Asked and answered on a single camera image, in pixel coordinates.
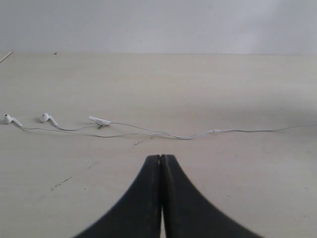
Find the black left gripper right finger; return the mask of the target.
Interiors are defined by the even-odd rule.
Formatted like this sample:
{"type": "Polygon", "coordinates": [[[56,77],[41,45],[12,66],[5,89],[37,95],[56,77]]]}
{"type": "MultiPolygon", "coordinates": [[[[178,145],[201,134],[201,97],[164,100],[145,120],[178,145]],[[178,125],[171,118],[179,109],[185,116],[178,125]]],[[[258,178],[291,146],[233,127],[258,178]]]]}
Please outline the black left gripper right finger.
{"type": "Polygon", "coordinates": [[[161,195],[167,238],[259,238],[211,204],[173,155],[161,156],[161,195]]]}

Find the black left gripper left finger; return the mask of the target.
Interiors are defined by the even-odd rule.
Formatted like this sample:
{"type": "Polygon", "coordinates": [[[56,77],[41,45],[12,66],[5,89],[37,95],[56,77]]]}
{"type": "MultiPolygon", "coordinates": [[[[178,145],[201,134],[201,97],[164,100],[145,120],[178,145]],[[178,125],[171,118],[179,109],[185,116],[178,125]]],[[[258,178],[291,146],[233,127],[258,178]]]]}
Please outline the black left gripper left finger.
{"type": "Polygon", "coordinates": [[[159,238],[160,155],[148,156],[124,195],[77,238],[159,238]]]}

